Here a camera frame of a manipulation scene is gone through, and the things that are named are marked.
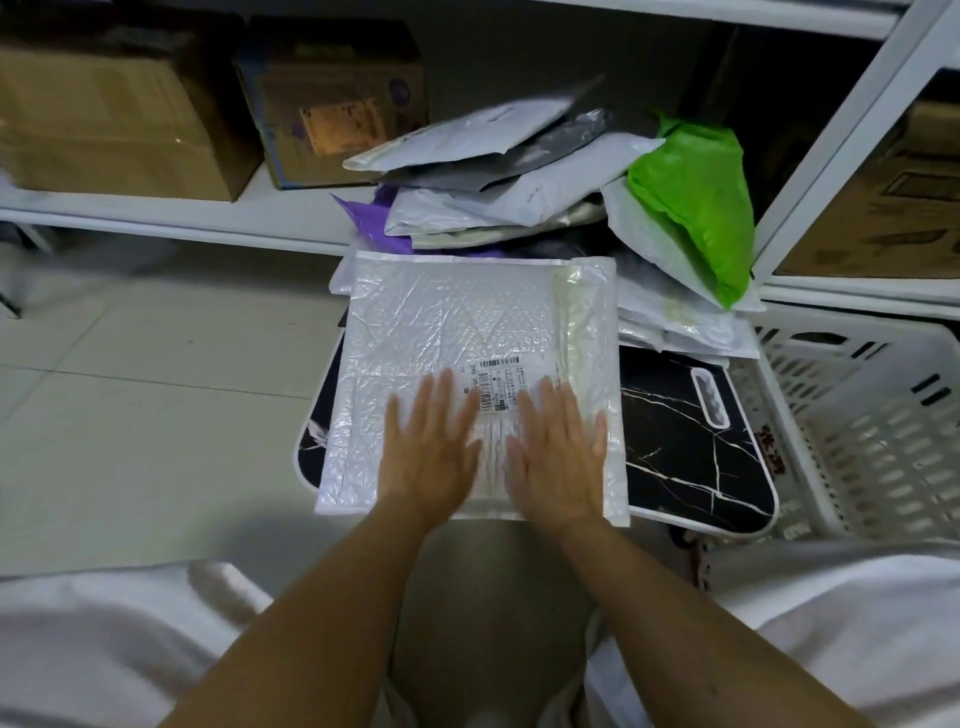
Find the bubble mailer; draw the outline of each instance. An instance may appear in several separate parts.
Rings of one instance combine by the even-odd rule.
[[[629,524],[620,413],[616,270],[610,258],[503,260],[358,253],[317,513],[365,513],[376,502],[387,398],[409,417],[423,375],[454,371],[458,406],[480,389],[473,436],[484,442],[461,517],[518,518],[506,492],[516,393],[544,375],[569,380],[610,440],[604,515]]]

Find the purple plastic bag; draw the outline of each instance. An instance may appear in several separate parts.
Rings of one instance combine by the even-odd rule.
[[[387,215],[390,206],[394,203],[397,188],[391,184],[377,187],[371,203],[354,203],[341,200],[330,194],[337,204],[350,216],[357,232],[363,235],[381,253],[397,255],[463,255],[465,257],[503,257],[503,250],[497,245],[485,245],[478,248],[462,248],[458,250],[415,251],[409,235],[392,237],[383,232],[387,224]]]

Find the barcode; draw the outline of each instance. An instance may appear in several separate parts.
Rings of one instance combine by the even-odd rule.
[[[480,369],[489,369],[490,367],[502,367],[505,364],[519,364],[519,356],[505,356],[502,359],[487,359],[486,361],[478,362],[477,366]]]
[[[490,375],[486,372],[477,373],[477,384],[480,386],[480,411],[489,412],[493,409],[493,386]]]

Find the plastic crate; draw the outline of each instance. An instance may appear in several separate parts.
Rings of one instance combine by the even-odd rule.
[[[789,475],[775,481],[797,490],[780,492],[780,535],[960,537],[960,346],[952,334],[781,304],[751,319],[767,391],[751,385],[756,369],[732,375],[755,431],[756,418],[775,410]]]

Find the white floor tile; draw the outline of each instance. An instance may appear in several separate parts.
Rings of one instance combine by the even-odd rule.
[[[327,292],[338,261],[184,244],[125,290],[58,370],[312,397],[347,307]]]
[[[0,364],[0,425],[44,374],[36,369],[15,369]]]
[[[0,290],[23,318],[0,317],[0,364],[51,369],[137,268],[169,251],[156,238],[102,236],[63,255],[0,246]]]
[[[585,662],[591,610],[527,523],[450,522],[407,585],[391,678],[424,728],[534,725]]]
[[[350,524],[294,476],[308,406],[48,374],[0,426],[0,573],[218,558],[278,592]]]

